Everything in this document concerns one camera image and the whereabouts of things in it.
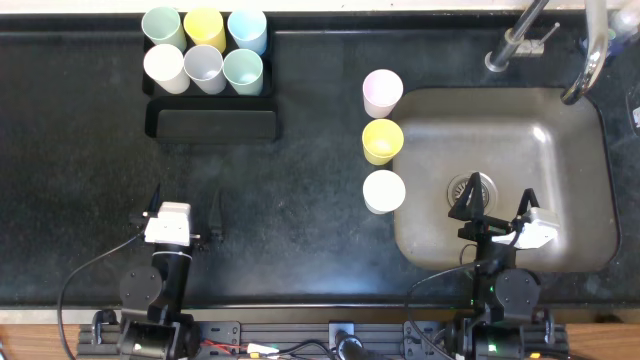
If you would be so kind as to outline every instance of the black countertop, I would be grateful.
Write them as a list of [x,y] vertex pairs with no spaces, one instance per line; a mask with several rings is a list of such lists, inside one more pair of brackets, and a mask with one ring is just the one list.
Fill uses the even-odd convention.
[[[375,169],[360,142],[371,120],[362,106],[364,77],[391,69],[406,92],[561,87],[583,62],[575,47],[582,17],[563,24],[543,57],[516,59],[502,74],[487,71],[483,58],[513,16],[318,17],[270,17],[283,133],[252,146],[159,145],[145,136],[138,17],[5,19],[0,306],[52,306],[74,268],[133,233],[128,214],[144,208],[158,182],[164,200],[192,204],[201,231],[222,189],[227,238],[194,256],[185,306],[400,303],[433,272],[400,253],[392,214],[372,215],[364,206],[362,182]],[[639,63],[634,46],[589,93],[604,119],[620,250],[600,272],[540,274],[542,303],[640,300],[640,139],[630,120],[640,106]],[[151,253],[139,241],[85,270],[66,303],[116,306],[121,276],[148,264]],[[462,274],[443,277],[418,292],[418,301],[465,306],[470,287]]]

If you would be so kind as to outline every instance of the white cup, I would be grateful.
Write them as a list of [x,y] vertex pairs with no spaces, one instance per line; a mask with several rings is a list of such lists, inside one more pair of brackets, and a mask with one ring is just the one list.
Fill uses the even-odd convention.
[[227,80],[222,74],[222,54],[211,45],[197,45],[184,55],[184,71],[207,94],[224,90]]
[[238,95],[260,95],[263,64],[260,56],[254,51],[233,50],[224,59],[222,71]]
[[404,182],[393,171],[374,171],[362,185],[364,203],[374,214],[382,215],[394,211],[402,205],[406,195]]
[[189,87],[182,51],[173,45],[160,44],[149,49],[144,56],[144,71],[171,94],[181,94]]
[[267,17],[262,11],[234,11],[227,26],[239,48],[253,50],[258,55],[267,50]]
[[187,39],[180,21],[180,14],[170,7],[157,7],[142,17],[142,31],[154,44],[169,44],[180,51],[187,48]]
[[362,97],[364,109],[375,119],[387,117],[396,106],[403,92],[402,80],[391,70],[376,70],[364,79]]

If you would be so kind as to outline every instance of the tray of cups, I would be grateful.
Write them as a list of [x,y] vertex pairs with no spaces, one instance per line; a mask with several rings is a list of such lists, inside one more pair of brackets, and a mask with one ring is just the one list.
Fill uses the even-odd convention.
[[[158,7],[144,15],[141,26],[142,91],[152,98],[145,121],[149,137],[172,143],[227,144],[229,137],[219,131],[224,124],[238,143],[252,143],[255,136],[264,139],[265,134],[275,139],[272,39],[263,12],[235,11],[225,19],[213,8],[196,8],[183,16],[173,8]],[[243,136],[233,126],[239,117],[259,123],[265,112],[272,114],[266,119],[274,129],[269,125],[260,134],[247,129]],[[156,131],[158,124],[164,124],[164,131]],[[185,137],[182,124],[193,137]],[[175,129],[176,137],[167,129]]]

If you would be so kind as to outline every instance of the yellow cup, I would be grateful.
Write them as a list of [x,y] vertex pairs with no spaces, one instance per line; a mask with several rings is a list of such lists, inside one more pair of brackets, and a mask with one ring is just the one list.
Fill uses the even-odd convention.
[[400,152],[403,144],[402,129],[391,120],[373,120],[362,132],[364,157],[373,165],[388,163]]
[[184,30],[196,45],[211,45],[223,53],[227,48],[222,14],[214,8],[197,8],[184,17]]

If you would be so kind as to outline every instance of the sink drain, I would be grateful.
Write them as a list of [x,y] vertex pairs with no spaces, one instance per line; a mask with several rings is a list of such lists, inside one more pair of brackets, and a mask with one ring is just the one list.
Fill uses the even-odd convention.
[[[473,172],[460,174],[454,177],[449,183],[447,198],[449,199],[450,206],[453,206],[453,204],[455,204],[460,198],[460,195],[462,195],[462,192],[467,187],[467,182],[471,178],[471,174],[473,174]],[[487,175],[480,173],[480,180],[482,182],[482,202],[484,204],[484,213],[489,214],[498,202],[498,190],[496,189],[496,185]]]

